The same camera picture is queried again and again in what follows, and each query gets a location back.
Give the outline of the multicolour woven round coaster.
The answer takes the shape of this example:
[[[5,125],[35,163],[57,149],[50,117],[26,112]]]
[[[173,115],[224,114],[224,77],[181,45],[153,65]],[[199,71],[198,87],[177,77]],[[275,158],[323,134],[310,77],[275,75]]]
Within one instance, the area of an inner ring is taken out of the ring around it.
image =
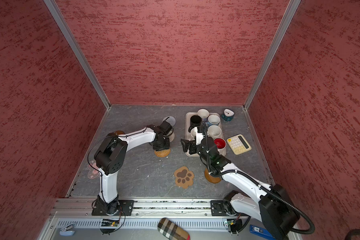
[[[170,143],[175,139],[175,133],[172,132],[171,135],[169,136],[169,140],[170,140]]]

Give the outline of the rattan round coaster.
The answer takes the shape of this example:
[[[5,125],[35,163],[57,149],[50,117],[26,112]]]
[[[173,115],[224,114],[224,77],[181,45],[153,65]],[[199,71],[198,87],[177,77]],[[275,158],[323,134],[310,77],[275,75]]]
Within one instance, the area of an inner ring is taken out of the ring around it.
[[[154,151],[155,155],[159,158],[165,158],[171,153],[171,149],[161,150],[161,151]]]

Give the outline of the grey woven round coaster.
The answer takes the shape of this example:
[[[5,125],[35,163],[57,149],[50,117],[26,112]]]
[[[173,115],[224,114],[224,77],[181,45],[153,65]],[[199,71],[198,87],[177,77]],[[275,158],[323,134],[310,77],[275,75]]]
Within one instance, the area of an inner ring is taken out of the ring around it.
[[[172,127],[176,125],[176,119],[173,116],[167,116],[163,119],[163,121],[169,123]]]

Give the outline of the pink flower coaster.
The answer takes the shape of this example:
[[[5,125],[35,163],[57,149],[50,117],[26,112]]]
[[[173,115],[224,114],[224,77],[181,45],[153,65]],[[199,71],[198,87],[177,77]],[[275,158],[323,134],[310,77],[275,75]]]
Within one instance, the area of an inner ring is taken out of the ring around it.
[[[90,180],[94,180],[96,178],[99,178],[100,177],[100,173],[98,171],[98,167],[96,165],[96,161],[95,160],[92,160],[88,163],[88,178]]]

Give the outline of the dark amber round coaster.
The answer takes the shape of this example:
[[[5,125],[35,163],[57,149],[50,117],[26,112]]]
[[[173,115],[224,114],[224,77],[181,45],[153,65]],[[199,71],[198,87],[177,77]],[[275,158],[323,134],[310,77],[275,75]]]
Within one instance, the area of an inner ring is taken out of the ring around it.
[[[123,131],[115,131],[114,134],[116,134],[116,135],[125,135],[125,132],[123,132]]]

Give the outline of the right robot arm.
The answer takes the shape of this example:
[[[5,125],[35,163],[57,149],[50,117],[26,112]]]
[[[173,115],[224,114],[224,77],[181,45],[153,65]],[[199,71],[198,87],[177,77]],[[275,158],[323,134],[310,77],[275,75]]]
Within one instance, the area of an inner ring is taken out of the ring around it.
[[[226,213],[243,213],[259,220],[277,240],[284,240],[289,232],[315,232],[313,221],[292,203],[281,185],[265,184],[240,170],[219,153],[212,138],[204,138],[200,144],[185,139],[180,142],[184,152],[199,155],[208,177],[222,179],[239,189],[226,196]]]

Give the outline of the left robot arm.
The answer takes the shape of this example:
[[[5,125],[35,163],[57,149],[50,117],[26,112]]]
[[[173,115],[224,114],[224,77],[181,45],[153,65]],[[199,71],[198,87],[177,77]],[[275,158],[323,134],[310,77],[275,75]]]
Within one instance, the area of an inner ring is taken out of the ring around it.
[[[97,171],[100,173],[100,193],[95,200],[95,207],[103,214],[114,216],[120,214],[122,207],[117,191],[118,172],[122,168],[128,151],[150,144],[155,155],[166,157],[171,152],[170,136],[173,126],[163,121],[161,125],[147,125],[141,130],[118,135],[110,133],[103,138],[98,150],[94,153]]]

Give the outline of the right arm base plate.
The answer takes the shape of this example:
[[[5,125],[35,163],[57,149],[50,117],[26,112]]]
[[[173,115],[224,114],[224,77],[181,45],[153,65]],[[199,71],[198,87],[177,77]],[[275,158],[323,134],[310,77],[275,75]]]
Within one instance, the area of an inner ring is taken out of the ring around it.
[[[226,200],[210,201],[212,216],[237,216],[237,212],[233,209],[231,203]]]

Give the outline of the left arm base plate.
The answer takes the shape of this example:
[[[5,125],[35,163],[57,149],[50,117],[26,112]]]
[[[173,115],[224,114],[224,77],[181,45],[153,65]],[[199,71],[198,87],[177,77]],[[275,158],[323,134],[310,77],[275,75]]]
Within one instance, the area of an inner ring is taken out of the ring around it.
[[[105,203],[102,199],[96,199],[92,203],[92,216],[131,216],[135,201],[118,200]]]

